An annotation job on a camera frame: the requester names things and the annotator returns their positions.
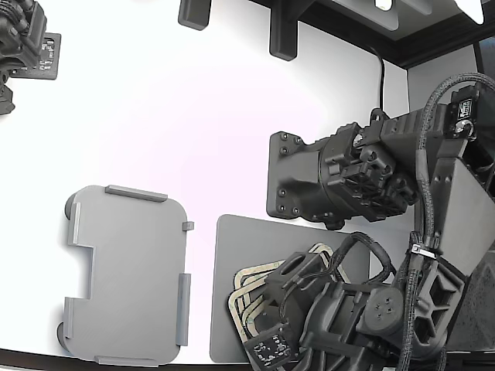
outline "black wall edge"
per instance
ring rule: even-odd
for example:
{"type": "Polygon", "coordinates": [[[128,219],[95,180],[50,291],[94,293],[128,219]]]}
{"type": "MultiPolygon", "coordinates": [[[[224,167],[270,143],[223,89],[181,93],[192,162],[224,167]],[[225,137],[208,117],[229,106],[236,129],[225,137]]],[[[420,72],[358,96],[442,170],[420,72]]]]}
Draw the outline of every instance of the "black wall edge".
{"type": "MultiPolygon", "coordinates": [[[[103,366],[95,362],[68,357],[42,356],[40,354],[14,352],[0,349],[0,367],[35,369],[39,371],[142,371],[142,367],[103,366]]],[[[175,371],[250,371],[249,365],[167,365],[155,368],[175,371]]]]}

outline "black 3d printed part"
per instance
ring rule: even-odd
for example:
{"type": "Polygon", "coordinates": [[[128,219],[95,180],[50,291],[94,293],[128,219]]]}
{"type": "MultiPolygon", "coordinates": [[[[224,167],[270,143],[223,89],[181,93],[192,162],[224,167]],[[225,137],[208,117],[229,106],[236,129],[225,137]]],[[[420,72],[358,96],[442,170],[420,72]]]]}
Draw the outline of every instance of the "black 3d printed part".
{"type": "Polygon", "coordinates": [[[59,72],[60,43],[59,33],[45,33],[39,62],[35,66],[24,66],[10,71],[16,79],[56,80],[59,72]]]}
{"type": "Polygon", "coordinates": [[[299,356],[298,339],[288,323],[278,323],[244,344],[246,352],[262,371],[271,371],[299,356]]]}
{"type": "Polygon", "coordinates": [[[73,356],[116,366],[172,362],[187,345],[190,276],[182,206],[166,195],[90,186],[67,201],[69,245],[91,248],[90,297],[66,298],[58,337],[73,356]]]}

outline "black mounting post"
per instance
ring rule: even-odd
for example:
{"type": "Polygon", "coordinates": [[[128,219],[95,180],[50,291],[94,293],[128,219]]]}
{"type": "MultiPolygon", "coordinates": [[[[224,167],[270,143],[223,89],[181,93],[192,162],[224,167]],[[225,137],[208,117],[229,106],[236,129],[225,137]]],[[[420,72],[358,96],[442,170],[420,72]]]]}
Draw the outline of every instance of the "black mounting post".
{"type": "Polygon", "coordinates": [[[315,0],[274,0],[271,8],[270,54],[283,60],[297,57],[298,20],[315,0]]]}
{"type": "Polygon", "coordinates": [[[210,22],[211,0],[180,0],[179,23],[198,31],[210,22]]]}

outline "black power cord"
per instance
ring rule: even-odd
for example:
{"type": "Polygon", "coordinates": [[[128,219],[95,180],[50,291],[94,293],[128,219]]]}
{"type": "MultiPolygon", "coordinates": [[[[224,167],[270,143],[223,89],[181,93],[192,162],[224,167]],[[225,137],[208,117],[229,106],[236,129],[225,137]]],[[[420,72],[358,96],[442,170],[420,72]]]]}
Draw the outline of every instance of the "black power cord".
{"type": "Polygon", "coordinates": [[[380,72],[380,100],[379,100],[379,108],[384,110],[384,85],[385,85],[385,62],[381,57],[380,53],[372,46],[368,46],[371,51],[377,56],[378,60],[380,60],[381,72],[380,72]]]}

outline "hole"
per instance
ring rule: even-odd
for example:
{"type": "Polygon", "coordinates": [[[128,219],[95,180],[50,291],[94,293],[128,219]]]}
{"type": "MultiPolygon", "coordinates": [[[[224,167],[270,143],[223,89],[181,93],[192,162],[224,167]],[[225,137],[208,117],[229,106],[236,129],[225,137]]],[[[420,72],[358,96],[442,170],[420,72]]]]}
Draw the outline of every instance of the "hole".
{"type": "Polygon", "coordinates": [[[440,277],[437,277],[433,282],[432,288],[430,289],[430,295],[432,296],[432,301],[435,306],[449,305],[452,299],[452,292],[446,291],[442,288],[440,284],[440,277]]]}
{"type": "Polygon", "coordinates": [[[371,152],[370,157],[368,157],[368,162],[373,162],[376,159],[377,159],[377,153],[371,152]]]}
{"type": "Polygon", "coordinates": [[[415,320],[415,333],[421,344],[428,344],[428,340],[435,336],[430,333],[428,320],[424,318],[417,318],[415,320]]]}
{"type": "Polygon", "coordinates": [[[287,266],[282,268],[282,270],[280,271],[280,275],[285,276],[286,274],[291,273],[304,261],[304,258],[304,255],[299,255],[298,257],[296,257],[293,261],[289,262],[287,266]]]}

